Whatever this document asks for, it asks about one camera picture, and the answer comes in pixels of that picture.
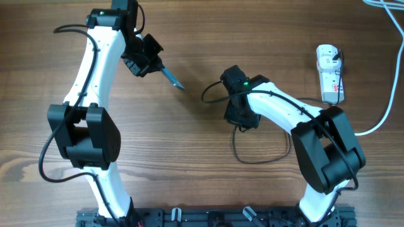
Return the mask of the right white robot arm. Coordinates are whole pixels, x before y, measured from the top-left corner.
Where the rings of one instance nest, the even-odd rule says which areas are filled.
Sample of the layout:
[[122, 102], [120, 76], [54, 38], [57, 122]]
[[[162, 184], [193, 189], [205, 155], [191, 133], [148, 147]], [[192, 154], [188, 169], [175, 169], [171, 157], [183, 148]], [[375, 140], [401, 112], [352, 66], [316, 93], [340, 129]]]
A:
[[268, 78], [248, 78], [234, 65], [220, 76], [228, 92], [225, 119], [244, 132], [257, 128], [261, 117], [291, 138], [299, 169], [307, 182], [300, 212], [311, 224], [324, 223], [343, 191], [359, 187], [357, 172], [365, 155], [345, 112], [305, 104], [282, 92]]

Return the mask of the blue screen smartphone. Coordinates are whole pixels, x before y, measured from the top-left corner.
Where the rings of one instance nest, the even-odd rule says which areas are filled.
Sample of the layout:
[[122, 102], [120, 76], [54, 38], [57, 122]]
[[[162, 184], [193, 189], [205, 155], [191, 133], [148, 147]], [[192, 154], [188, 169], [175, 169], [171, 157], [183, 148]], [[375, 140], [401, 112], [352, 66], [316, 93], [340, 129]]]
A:
[[172, 85], [182, 91], [185, 90], [185, 87], [179, 82], [179, 80], [166, 68], [162, 68], [162, 74], [172, 83]]

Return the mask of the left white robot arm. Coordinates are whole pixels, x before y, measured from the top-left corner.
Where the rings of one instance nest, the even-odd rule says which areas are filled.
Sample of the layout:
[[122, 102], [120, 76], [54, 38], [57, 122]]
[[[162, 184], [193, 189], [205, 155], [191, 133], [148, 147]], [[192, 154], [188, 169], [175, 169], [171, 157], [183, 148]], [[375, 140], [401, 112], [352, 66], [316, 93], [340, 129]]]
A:
[[117, 169], [121, 134], [107, 111], [119, 61], [137, 77], [160, 71], [180, 87], [159, 57], [162, 46], [136, 27], [140, 14], [143, 8], [137, 1], [113, 1], [109, 9], [93, 9], [83, 25], [56, 28], [56, 33], [85, 35], [87, 45], [74, 85], [64, 101], [47, 112], [49, 142], [88, 179], [98, 202], [93, 222], [101, 226], [140, 223]]

